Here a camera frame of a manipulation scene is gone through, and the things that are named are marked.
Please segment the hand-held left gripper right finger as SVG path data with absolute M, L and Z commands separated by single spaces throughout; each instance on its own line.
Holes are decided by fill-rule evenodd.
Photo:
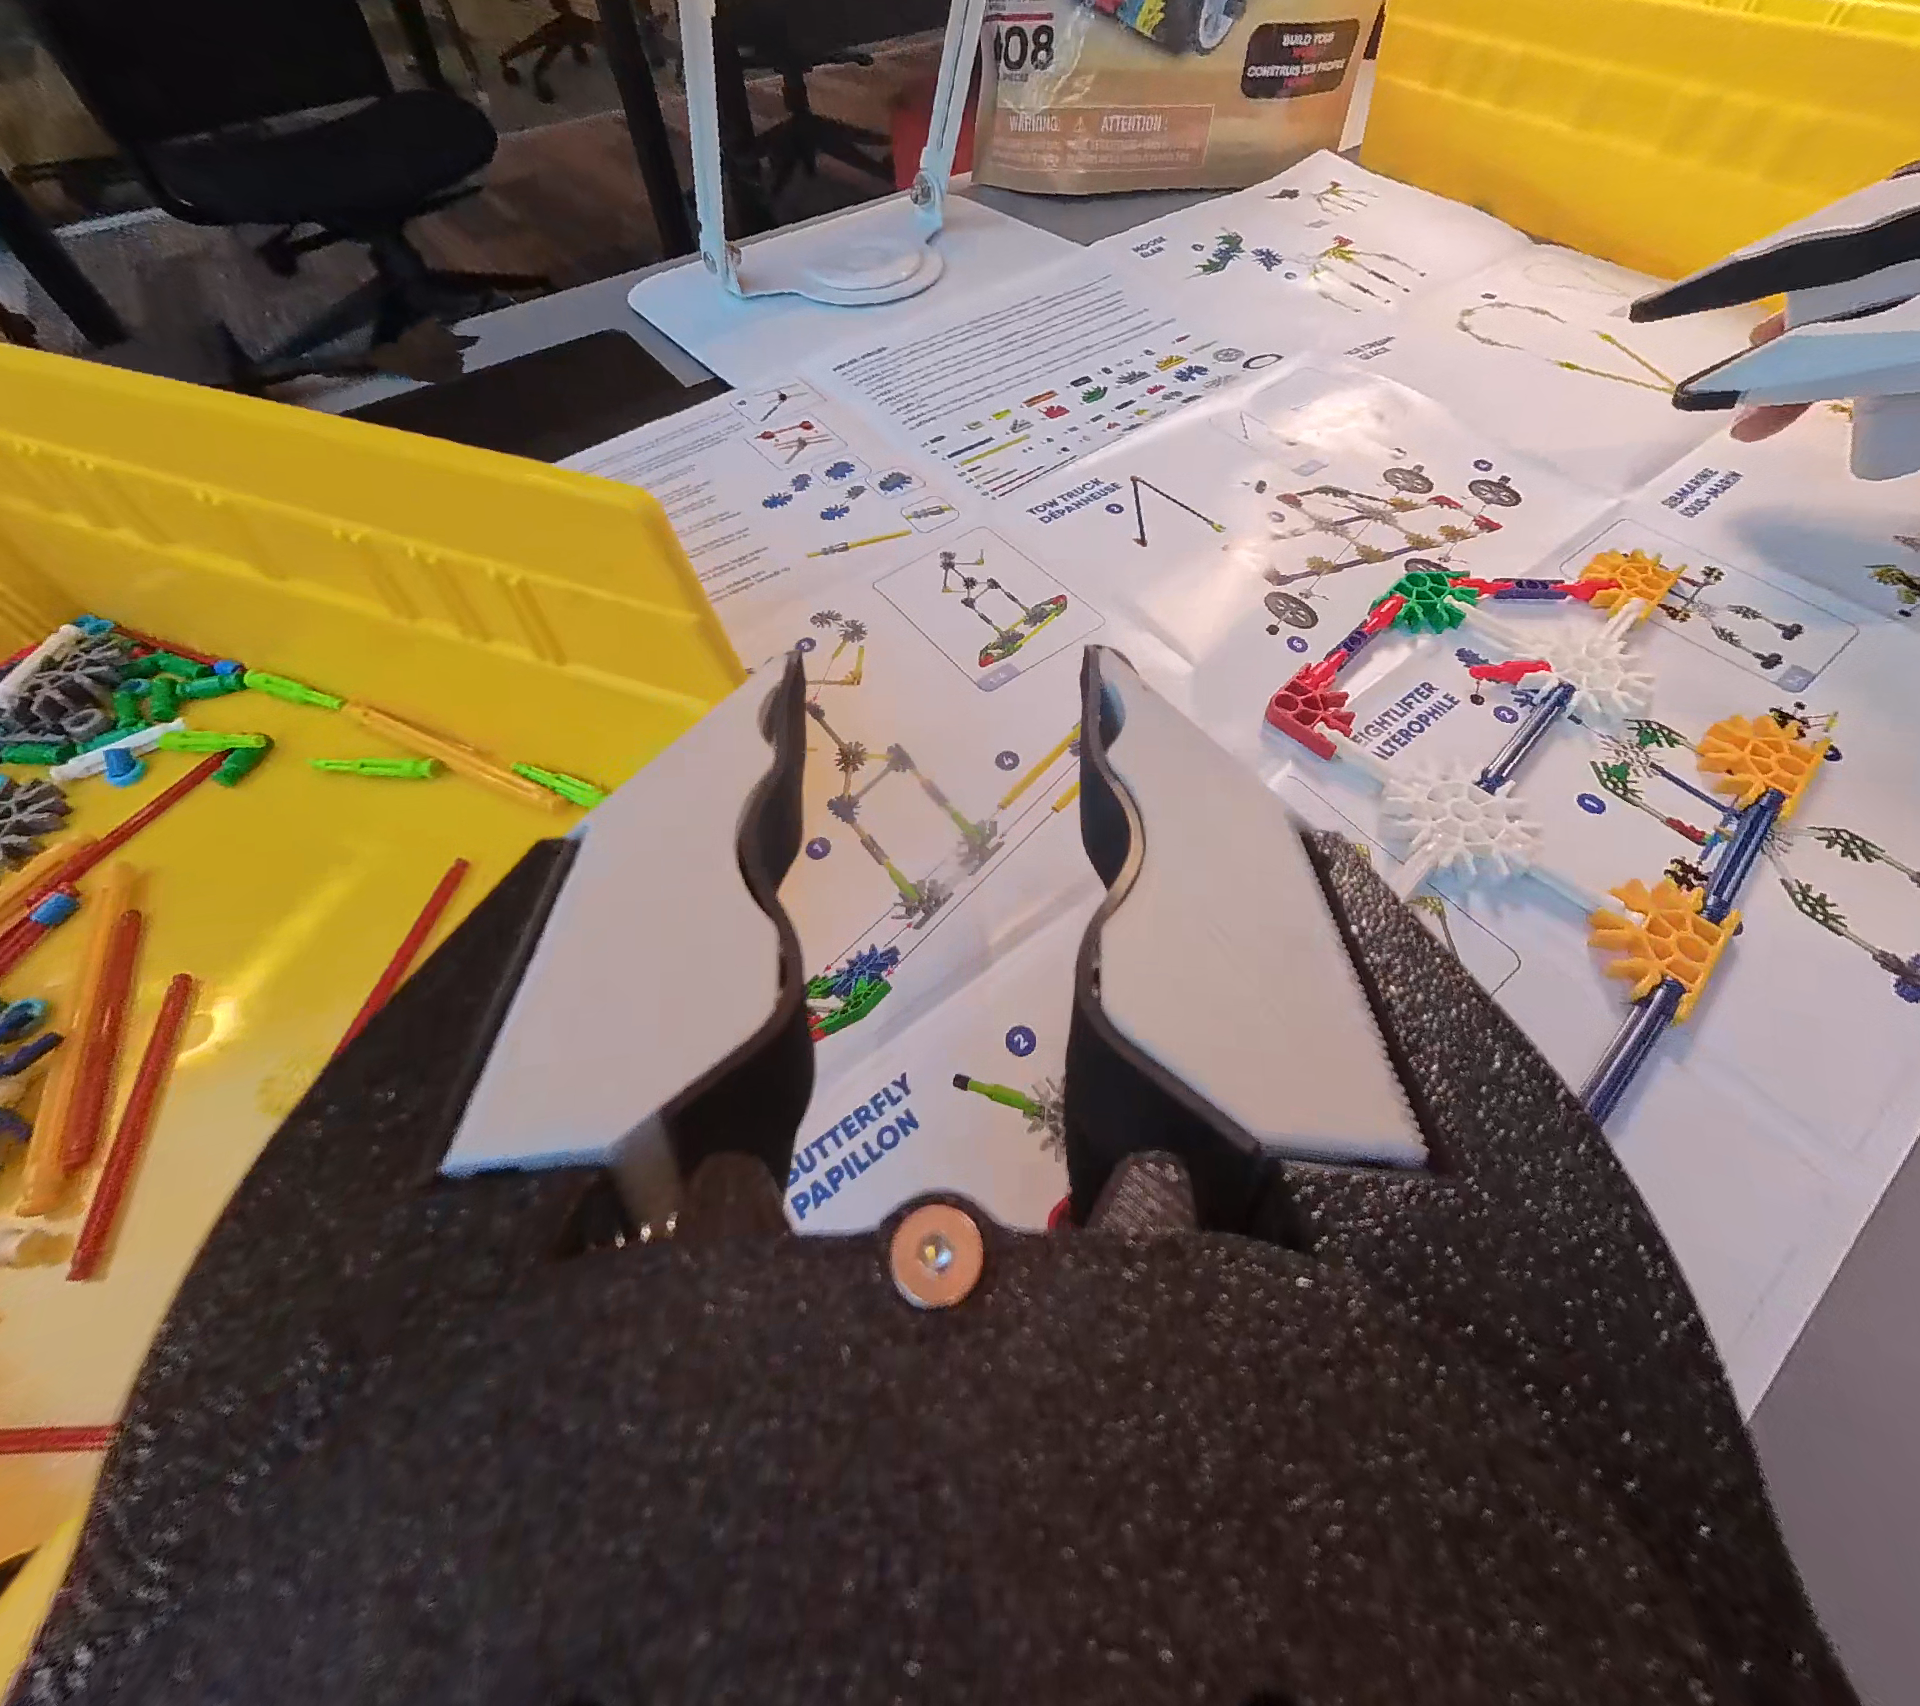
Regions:
M 1115 648 L 1080 669 L 1082 852 L 1066 1168 L 1092 1225 L 1124 1163 L 1184 1177 L 1203 1231 L 1277 1220 L 1291 1166 L 1424 1177 L 1400 1063 L 1303 829 Z

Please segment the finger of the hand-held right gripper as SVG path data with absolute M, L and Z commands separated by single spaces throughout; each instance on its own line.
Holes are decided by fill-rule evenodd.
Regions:
M 1766 301 L 1788 326 L 1863 324 L 1916 331 L 1918 170 L 1900 168 L 1635 301 L 1652 324 Z
M 1766 322 L 1731 358 L 1684 379 L 1672 394 L 1685 413 L 1754 404 L 1815 403 L 1848 413 L 1848 471 L 1862 482 L 1918 472 L 1918 301 L 1916 328 L 1892 315 L 1863 324 L 1788 326 Z

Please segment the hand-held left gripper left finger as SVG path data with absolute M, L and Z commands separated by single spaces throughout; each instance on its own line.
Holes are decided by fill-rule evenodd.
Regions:
M 567 834 L 445 1179 L 587 1168 L 655 1234 L 793 1233 L 814 1045 L 780 888 L 804 758 L 804 660 L 780 659 Z

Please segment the colourful rod connector toy model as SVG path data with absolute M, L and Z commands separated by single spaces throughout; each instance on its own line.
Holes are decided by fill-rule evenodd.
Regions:
M 1468 887 L 1536 880 L 1584 916 L 1588 942 L 1627 1005 L 1580 1090 L 1596 1123 L 1613 1118 L 1668 1033 L 1695 1012 L 1734 950 L 1744 897 L 1768 851 L 1833 753 L 1829 717 L 1731 714 L 1695 741 L 1654 720 L 1654 679 L 1635 634 L 1679 582 L 1679 566 L 1644 549 L 1603 549 L 1572 576 L 1413 568 L 1264 709 L 1274 735 L 1370 782 L 1382 843 L 1402 866 L 1402 898 L 1432 878 Z M 1351 665 L 1382 639 L 1454 640 L 1461 633 L 1475 640 L 1472 684 L 1502 695 L 1518 714 L 1500 747 L 1478 764 L 1406 758 L 1403 748 L 1448 702 L 1436 691 L 1413 692 L 1375 739 L 1363 739 L 1341 684 Z M 1668 820 L 1691 856 L 1660 878 L 1601 893 L 1549 866 L 1545 829 L 1528 813 L 1521 782 L 1570 726 L 1612 747 L 1590 764 L 1605 799 L 1635 809 L 1645 781 L 1668 781 L 1710 810 L 1707 827 Z M 1687 748 L 1707 787 L 1679 782 L 1657 758 L 1670 748 Z

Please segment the pile of toy rods and connectors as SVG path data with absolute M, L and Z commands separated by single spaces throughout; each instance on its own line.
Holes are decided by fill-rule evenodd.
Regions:
M 358 1034 L 468 878 L 609 792 L 392 696 L 95 616 L 3 672 L 3 1265 L 99 1279 L 179 1058 L 351 1003 Z

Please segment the flat dark device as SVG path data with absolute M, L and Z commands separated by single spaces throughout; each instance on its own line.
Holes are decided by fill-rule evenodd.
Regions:
M 630 334 L 600 331 L 373 398 L 348 418 L 557 464 L 730 392 L 720 377 L 683 380 Z

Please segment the toy building instruction sheet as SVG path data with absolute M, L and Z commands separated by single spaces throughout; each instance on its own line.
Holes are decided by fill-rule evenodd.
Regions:
M 1270 698 L 1406 573 L 1644 549 L 1681 571 L 1635 633 L 1656 722 L 1833 722 L 1734 950 L 1601 1123 L 1757 1409 L 1916 1143 L 1916 477 L 1851 477 L 1837 406 L 1764 445 L 1674 411 L 1747 324 L 1637 324 L 1649 291 L 1319 156 L 580 457 L 657 499 L 743 660 L 808 663 L 800 1228 L 931 1187 L 1037 1227 L 1066 1196 L 1088 646 L 1400 893 L 1372 782 Z M 1518 710 L 1473 646 L 1370 645 L 1360 737 L 1436 691 L 1403 758 L 1482 764 Z M 1666 778 L 1608 799 L 1612 754 L 1572 724 L 1520 782 L 1596 893 L 1713 823 Z M 1580 1096 L 1627 1012 L 1584 915 L 1536 880 L 1403 902 Z

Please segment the white round disc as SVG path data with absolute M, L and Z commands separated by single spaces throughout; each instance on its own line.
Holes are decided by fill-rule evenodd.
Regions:
M 1083 250 L 949 190 L 936 233 L 901 192 L 766 233 L 734 254 L 732 278 L 693 256 L 637 278 L 627 304 L 709 375 L 747 389 L 867 351 L 901 326 L 944 322 Z

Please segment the black office chair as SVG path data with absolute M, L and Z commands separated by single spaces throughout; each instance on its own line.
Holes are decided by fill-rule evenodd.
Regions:
M 371 277 L 257 360 L 274 383 L 323 368 L 363 333 L 386 351 L 423 322 L 455 322 L 536 277 L 432 268 L 410 227 L 476 190 L 497 136 L 485 113 L 435 87 L 394 85 L 358 0 L 21 0 L 84 109 L 154 204 L 208 231 L 272 228 L 274 272 L 348 244 Z

